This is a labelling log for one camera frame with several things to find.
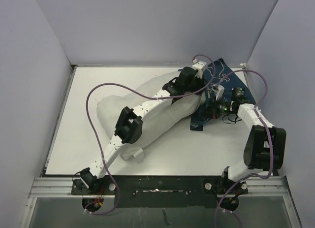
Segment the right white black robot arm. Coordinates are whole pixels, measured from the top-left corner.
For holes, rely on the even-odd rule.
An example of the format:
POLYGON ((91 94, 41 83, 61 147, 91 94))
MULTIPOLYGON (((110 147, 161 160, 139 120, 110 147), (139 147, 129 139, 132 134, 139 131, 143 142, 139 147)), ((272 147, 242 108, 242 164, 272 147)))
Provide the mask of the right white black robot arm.
POLYGON ((233 88, 231 101, 224 102, 222 85, 212 87, 215 97, 211 99, 207 112, 217 119, 221 115, 235 114, 249 129, 249 136, 244 148, 243 159, 224 169, 219 180, 219 187, 225 193, 237 187, 237 181, 267 171, 279 170, 284 162, 286 131, 270 123, 254 102, 246 97, 242 87, 233 88))

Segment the white pillow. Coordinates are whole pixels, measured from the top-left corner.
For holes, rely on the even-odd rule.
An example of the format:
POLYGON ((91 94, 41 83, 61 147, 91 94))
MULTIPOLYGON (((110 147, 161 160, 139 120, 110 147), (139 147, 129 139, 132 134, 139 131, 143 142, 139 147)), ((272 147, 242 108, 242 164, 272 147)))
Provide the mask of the white pillow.
POLYGON ((122 140, 115 136, 103 148, 106 165, 110 166, 118 156, 127 161, 137 157, 137 154, 142 154, 145 147, 171 129, 178 121, 193 114, 204 99, 202 95, 184 97, 173 104, 169 99, 147 100, 141 104, 142 98, 133 93, 124 97, 104 97, 96 107, 96 114, 108 137, 114 134, 115 124, 124 107, 132 107, 138 116, 141 110, 146 113, 142 135, 135 143, 119 147, 122 140))

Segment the dark blue embroidered pillowcase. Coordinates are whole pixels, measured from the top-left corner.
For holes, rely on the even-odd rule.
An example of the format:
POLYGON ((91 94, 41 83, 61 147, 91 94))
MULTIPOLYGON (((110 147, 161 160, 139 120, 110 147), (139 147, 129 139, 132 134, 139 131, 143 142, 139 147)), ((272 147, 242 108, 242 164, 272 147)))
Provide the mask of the dark blue embroidered pillowcase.
POLYGON ((256 104, 250 90, 227 66, 223 59, 209 64, 203 72, 204 90, 201 104, 190 118, 190 130, 202 131, 203 126, 220 117, 236 114, 236 102, 256 104))

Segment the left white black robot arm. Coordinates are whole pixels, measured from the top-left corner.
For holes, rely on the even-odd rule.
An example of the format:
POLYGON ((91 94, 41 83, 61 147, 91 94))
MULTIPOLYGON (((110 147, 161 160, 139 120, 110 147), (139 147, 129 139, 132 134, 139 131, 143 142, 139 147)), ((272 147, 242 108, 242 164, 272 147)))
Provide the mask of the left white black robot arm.
POLYGON ((130 96, 101 100, 97 118, 111 138, 105 147, 100 146, 100 159, 79 172, 85 191, 98 192, 100 179, 110 174, 117 157, 139 157, 145 147, 199 108, 204 101, 203 70, 193 64, 147 81, 140 87, 146 94, 131 90, 130 96))

